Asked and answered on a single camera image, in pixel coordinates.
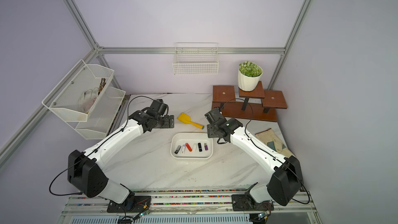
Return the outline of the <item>black capped usb drive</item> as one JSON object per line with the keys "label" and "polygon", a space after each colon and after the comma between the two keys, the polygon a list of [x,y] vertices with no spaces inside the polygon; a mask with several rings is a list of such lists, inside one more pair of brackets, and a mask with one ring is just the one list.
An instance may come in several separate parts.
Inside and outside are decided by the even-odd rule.
{"label": "black capped usb drive", "polygon": [[202,144],[201,144],[201,143],[198,143],[198,149],[199,149],[199,152],[202,152],[202,151],[203,151],[203,149],[202,149]]}

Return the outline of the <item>red usb drive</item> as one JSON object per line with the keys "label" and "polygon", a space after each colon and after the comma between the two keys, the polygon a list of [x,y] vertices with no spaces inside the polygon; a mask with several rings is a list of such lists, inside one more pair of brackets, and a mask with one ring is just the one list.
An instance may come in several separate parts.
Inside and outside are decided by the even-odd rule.
{"label": "red usb drive", "polygon": [[192,152],[193,149],[191,148],[191,146],[188,143],[185,143],[186,148],[188,149],[188,151]]}

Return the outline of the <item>black swivel usb drive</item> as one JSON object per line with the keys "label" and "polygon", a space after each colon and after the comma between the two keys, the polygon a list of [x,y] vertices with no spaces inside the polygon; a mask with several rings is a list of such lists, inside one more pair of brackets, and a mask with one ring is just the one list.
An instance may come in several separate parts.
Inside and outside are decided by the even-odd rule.
{"label": "black swivel usb drive", "polygon": [[178,154],[180,150],[181,150],[181,145],[178,145],[176,150],[174,151],[174,154]]}

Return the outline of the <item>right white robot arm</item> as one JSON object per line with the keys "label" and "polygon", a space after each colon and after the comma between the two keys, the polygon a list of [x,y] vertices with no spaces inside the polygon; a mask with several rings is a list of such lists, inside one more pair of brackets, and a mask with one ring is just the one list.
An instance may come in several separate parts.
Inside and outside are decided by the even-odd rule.
{"label": "right white robot arm", "polygon": [[286,157],[262,143],[235,118],[227,119],[219,108],[205,114],[210,138],[231,143],[250,155],[263,168],[268,182],[255,185],[249,190],[250,197],[258,203],[274,200],[282,206],[288,205],[304,186],[299,160]]}

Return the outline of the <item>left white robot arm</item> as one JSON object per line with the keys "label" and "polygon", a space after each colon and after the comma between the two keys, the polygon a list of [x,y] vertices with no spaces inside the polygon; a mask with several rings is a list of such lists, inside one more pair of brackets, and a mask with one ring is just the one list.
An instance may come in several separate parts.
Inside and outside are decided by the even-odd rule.
{"label": "left white robot arm", "polygon": [[174,117],[162,99],[137,110],[116,131],[85,151],[68,157],[67,180],[88,198],[101,197],[126,208],[135,205],[135,193],[109,179],[103,172],[108,162],[128,143],[152,129],[172,129]]}

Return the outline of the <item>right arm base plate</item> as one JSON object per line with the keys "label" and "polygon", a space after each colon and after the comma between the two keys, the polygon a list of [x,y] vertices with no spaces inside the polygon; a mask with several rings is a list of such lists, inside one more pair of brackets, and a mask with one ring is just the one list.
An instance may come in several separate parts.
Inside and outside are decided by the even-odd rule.
{"label": "right arm base plate", "polygon": [[256,202],[251,195],[232,195],[232,207],[234,211],[273,211],[272,201]]}

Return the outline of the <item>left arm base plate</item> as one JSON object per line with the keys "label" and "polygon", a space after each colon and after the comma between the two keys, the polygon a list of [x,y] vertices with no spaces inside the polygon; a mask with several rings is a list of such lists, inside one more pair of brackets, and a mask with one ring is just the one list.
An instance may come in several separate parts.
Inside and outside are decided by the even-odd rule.
{"label": "left arm base plate", "polygon": [[149,209],[151,196],[130,196],[123,203],[110,201],[108,213],[141,213]]}

